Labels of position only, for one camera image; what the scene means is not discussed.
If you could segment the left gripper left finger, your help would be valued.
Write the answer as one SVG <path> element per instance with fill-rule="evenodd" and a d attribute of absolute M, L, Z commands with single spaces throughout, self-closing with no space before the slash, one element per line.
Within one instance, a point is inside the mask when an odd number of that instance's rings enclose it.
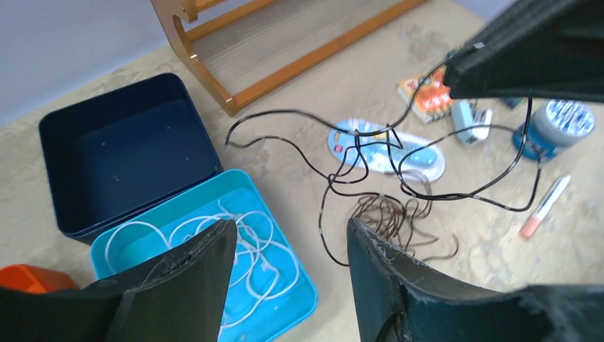
<path fill-rule="evenodd" d="M 216 341 L 234 261 L 236 224 L 83 289 L 1 290 L 3 341 Z"/>

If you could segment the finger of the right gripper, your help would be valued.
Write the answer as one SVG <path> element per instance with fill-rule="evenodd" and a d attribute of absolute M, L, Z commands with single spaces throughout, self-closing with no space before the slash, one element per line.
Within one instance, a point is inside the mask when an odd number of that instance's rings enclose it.
<path fill-rule="evenodd" d="M 448 62 L 461 98 L 603 102 L 603 1 L 516 1 Z"/>

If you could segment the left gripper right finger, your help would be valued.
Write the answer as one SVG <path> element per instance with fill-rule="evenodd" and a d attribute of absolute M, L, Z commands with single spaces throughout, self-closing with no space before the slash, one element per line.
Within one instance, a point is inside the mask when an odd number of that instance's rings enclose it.
<path fill-rule="evenodd" d="M 601 341 L 601 285 L 511 292 L 447 276 L 396 249 L 359 219 L 347 226 L 362 341 Z"/>

